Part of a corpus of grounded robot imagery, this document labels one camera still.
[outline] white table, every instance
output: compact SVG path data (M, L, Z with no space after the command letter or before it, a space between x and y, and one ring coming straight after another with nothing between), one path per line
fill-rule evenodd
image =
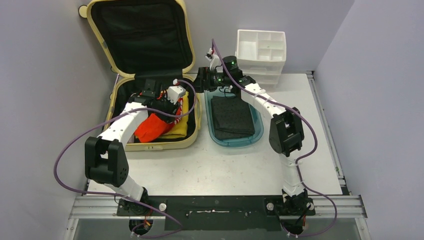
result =
M283 74L277 92L270 95L280 103L297 107L318 137L317 151L300 166L305 183L328 195L342 194L320 116L306 74ZM268 120L264 134L255 144L242 148L221 147L209 135L205 102L198 137L185 149L127 152L129 175L151 196L280 195L283 186L280 156L268 141ZM309 152L314 141L303 124L305 139L301 151ZM91 181L89 191L112 192Z

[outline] suitcase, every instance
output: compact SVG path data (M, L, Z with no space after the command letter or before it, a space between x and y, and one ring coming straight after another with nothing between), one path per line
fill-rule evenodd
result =
M123 76L110 96L107 119L118 116L130 95L146 78L171 86L174 79L193 82L186 73L195 64L184 0L92 0L78 9L100 42L114 72ZM186 86L189 108L187 136L128 143L126 151L181 149L197 138L201 122L199 95Z

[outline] plastic bin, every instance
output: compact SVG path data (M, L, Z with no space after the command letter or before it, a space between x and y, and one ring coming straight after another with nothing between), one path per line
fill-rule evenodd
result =
M219 140L215 137L215 130L214 130L214 124L212 122L212 107L211 107L211 99L214 96L219 97L231 97L234 96L234 94L231 93L223 93L220 92L218 89L215 91L205 91L204 92L204 102L205 102L205 108L206 108L206 114L207 114L207 125L209 127L209 134L212 140L217 143L220 146L228 147L228 148L236 148L236 147L245 147L251 144L256 143L259 139L261 139L262 135L264 134L264 125L262 123L261 114L253 107L250 106L250 113L253 120L253 126L254 126L254 134L249 137L243 137L243 138L236 138L236 139L227 139L227 140Z
M237 32L238 67L265 90L278 84L286 63L286 34L283 31L243 30Z

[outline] blue tray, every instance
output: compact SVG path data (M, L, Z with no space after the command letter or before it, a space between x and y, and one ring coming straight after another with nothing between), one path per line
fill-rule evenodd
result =
M205 91L204 92L204 102L206 103L206 114L207 114L207 125L209 126L209 134L210 137L213 139L215 143L217 143L220 146L228 147L228 148L236 148L236 147L245 147L251 144L256 143L259 139L261 139L262 135L264 134L264 125L262 123L261 114L251 105L250 107L250 113L253 120L253 126L254 126L254 134L249 137L243 137L243 138L235 138L235 139L226 139L226 140L219 140L215 137L215 130L214 130L214 124L212 122L212 107L211 107L211 99L213 96L219 96L219 97L231 97L234 96L234 94L231 93L223 93L220 92L218 89L215 91Z

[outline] black mesh lining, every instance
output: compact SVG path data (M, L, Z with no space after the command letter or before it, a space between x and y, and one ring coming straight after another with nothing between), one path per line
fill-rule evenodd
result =
M193 62L184 11L175 0L100 1L91 16L125 73L182 70Z
M173 79L163 79L161 82L164 84L164 87L165 87L165 86L169 86L169 85L166 85L166 83L170 84L170 83L172 83L172 80ZM114 118L114 117L118 116L120 113L122 113L122 111L125 108L125 104L127 104L128 99L130 98L131 94L139 92L144 87L145 81L146 81L145 79L137 79L137 80L127 81L126 83L122 84L118 88L112 118ZM191 87L186 86L185 84L182 84L181 86L184 87L188 91L188 103L189 103L188 109L191 109L191 107L194 104L196 94L193 92ZM186 137L175 138L175 139L160 139L160 138L158 138L158 139L152 141L152 143L179 142L179 141L182 141L182 140L189 138L191 135L193 135L193 133L196 130L195 111L192 111L188 115L187 125L188 125L188 128L187 128L187 136Z

